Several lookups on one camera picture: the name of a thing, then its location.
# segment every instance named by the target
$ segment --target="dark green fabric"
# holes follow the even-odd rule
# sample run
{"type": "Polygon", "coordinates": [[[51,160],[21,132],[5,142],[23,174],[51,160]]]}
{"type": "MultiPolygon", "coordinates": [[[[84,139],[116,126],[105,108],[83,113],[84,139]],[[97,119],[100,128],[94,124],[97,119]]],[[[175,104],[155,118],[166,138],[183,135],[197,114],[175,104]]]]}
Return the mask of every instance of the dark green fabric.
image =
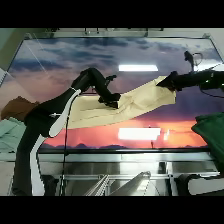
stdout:
{"type": "Polygon", "coordinates": [[[199,134],[211,149],[211,154],[224,165],[224,113],[196,117],[197,124],[191,129],[199,134]]]}

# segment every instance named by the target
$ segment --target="yellow fabric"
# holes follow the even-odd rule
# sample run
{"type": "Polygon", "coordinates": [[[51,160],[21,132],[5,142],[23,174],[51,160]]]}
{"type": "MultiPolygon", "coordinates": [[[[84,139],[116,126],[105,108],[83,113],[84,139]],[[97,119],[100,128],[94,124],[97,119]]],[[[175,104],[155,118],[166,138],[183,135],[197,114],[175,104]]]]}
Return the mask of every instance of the yellow fabric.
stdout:
{"type": "Polygon", "coordinates": [[[80,96],[71,108],[68,128],[114,124],[137,117],[162,105],[175,104],[176,93],[156,86],[166,76],[159,76],[130,92],[121,94],[118,109],[99,103],[99,96],[80,96]]]}

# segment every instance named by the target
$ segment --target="green cloth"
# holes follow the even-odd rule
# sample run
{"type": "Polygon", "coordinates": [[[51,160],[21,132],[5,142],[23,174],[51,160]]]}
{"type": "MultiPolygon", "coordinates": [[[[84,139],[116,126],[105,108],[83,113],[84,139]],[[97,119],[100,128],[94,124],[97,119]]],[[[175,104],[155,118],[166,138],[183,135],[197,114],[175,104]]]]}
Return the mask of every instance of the green cloth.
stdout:
{"type": "Polygon", "coordinates": [[[191,129],[199,134],[211,149],[211,154],[224,165],[224,113],[196,117],[191,129]]]}
{"type": "Polygon", "coordinates": [[[16,152],[26,126],[10,117],[0,122],[0,152],[16,152]]]}

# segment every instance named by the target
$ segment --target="folded garment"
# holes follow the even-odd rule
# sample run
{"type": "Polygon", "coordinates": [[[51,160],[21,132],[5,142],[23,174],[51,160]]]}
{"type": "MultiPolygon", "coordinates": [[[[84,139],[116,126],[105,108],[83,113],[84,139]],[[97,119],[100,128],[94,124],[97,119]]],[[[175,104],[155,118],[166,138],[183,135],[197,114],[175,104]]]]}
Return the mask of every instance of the folded garment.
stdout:
{"type": "Polygon", "coordinates": [[[68,128],[114,124],[137,117],[162,105],[175,104],[176,92],[156,86],[166,76],[159,76],[130,92],[121,94],[118,109],[98,102],[99,96],[80,96],[72,104],[68,128]]]}
{"type": "Polygon", "coordinates": [[[196,121],[191,129],[205,140],[212,155],[224,164],[224,113],[198,116],[196,121]]]}
{"type": "Polygon", "coordinates": [[[37,105],[39,102],[31,103],[27,99],[18,96],[16,99],[10,100],[1,111],[1,119],[16,118],[19,121],[24,121],[25,116],[37,105]]]}
{"type": "Polygon", "coordinates": [[[16,152],[26,126],[10,117],[0,121],[0,152],[16,152]]]}

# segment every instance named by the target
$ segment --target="glossy surface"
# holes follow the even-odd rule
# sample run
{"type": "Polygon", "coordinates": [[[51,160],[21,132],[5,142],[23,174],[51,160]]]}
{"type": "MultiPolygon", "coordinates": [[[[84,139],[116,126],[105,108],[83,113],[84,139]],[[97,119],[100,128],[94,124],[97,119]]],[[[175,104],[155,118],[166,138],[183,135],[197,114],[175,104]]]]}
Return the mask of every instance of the glossy surface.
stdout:
{"type": "MultiPolygon", "coordinates": [[[[13,78],[6,79],[0,91],[7,95],[7,99],[25,94],[22,93],[25,91],[31,101],[44,102],[63,93],[82,70],[95,67],[105,77],[116,74],[117,78],[110,83],[109,89],[124,93],[172,71],[188,73],[190,64],[184,60],[186,50],[203,54],[199,70],[222,63],[208,39],[120,37],[25,40],[9,69],[13,78]],[[119,71],[119,65],[154,65],[158,71],[119,71]],[[21,86],[22,90],[13,90],[13,85],[21,86]]],[[[208,92],[223,95],[219,90],[208,92]]],[[[114,125],[69,130],[68,148],[204,147],[206,143],[203,139],[191,131],[195,117],[223,109],[223,99],[206,96],[198,87],[185,88],[177,93],[175,105],[162,106],[114,125]],[[157,140],[119,139],[120,128],[148,127],[161,129],[157,140]]],[[[42,147],[63,147],[64,134],[65,130],[62,130],[57,137],[45,141],[42,147]]]]}

